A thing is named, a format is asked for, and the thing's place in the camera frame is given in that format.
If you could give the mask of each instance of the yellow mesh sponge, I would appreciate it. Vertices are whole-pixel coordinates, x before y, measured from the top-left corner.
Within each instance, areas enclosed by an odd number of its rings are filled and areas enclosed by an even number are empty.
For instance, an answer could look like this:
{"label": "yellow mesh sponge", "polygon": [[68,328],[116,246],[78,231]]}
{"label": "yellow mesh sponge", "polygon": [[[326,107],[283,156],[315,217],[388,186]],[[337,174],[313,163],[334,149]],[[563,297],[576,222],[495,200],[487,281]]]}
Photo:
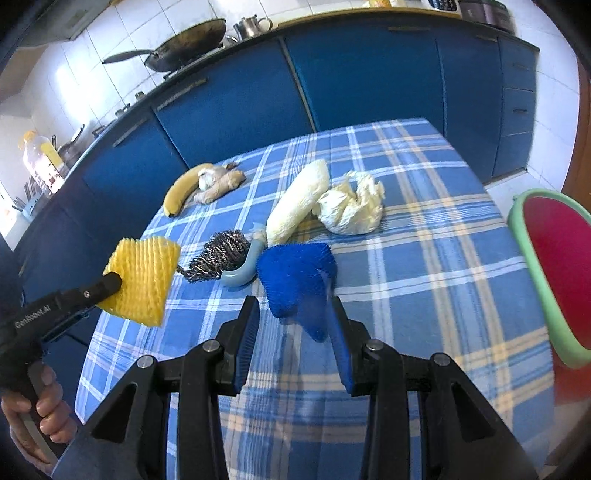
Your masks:
{"label": "yellow mesh sponge", "polygon": [[179,244],[161,236],[122,239],[103,272],[118,273],[121,290],[97,305],[118,317],[159,327],[180,253]]}

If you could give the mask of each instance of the plastic oil bottle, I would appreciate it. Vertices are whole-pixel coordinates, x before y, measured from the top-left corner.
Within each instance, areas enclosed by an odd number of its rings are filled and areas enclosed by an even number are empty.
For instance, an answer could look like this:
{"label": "plastic oil bottle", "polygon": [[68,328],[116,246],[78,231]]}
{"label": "plastic oil bottle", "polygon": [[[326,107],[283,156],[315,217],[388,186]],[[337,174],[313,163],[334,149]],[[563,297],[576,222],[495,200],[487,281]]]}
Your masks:
{"label": "plastic oil bottle", "polygon": [[41,191],[47,196],[57,192],[64,184],[60,173],[67,167],[51,141],[31,130],[23,136],[19,147],[23,150],[22,160]]}

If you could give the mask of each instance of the kettle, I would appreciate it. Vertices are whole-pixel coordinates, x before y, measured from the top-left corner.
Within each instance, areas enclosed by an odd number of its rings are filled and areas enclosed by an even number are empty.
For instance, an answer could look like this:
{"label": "kettle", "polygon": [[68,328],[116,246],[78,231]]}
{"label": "kettle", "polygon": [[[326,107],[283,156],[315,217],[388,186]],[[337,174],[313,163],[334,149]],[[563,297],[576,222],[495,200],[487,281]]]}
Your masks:
{"label": "kettle", "polygon": [[[263,20],[267,20],[269,22],[269,28],[266,30],[261,28],[261,22]],[[243,17],[237,24],[234,25],[234,30],[236,31],[238,38],[235,38],[231,35],[227,35],[226,38],[231,42],[238,43],[247,38],[256,37],[261,33],[268,32],[272,28],[273,21],[269,17],[261,18],[260,20],[256,17],[256,15],[254,17],[248,18]]]}

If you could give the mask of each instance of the wooden door frame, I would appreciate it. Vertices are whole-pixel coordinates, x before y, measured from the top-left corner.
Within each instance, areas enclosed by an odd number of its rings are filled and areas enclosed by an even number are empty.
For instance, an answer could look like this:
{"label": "wooden door frame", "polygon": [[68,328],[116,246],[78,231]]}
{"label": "wooden door frame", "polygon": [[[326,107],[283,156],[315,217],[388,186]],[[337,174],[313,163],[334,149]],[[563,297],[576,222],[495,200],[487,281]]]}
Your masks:
{"label": "wooden door frame", "polygon": [[586,163],[591,162],[591,86],[589,74],[580,61],[579,64],[579,124],[574,141],[573,156],[570,160],[569,171],[564,181],[562,193],[576,199],[577,181]]}

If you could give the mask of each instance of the wok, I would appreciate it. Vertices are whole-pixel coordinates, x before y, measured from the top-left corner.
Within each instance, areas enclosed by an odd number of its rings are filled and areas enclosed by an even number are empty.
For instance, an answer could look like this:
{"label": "wok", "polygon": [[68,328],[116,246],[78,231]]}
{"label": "wok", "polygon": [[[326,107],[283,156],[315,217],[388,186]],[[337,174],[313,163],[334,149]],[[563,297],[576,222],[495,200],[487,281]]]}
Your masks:
{"label": "wok", "polygon": [[103,63],[116,63],[148,55],[144,65],[155,72],[173,72],[216,48],[226,33],[226,20],[216,18],[194,25],[164,42],[156,50],[131,50],[112,55]]}

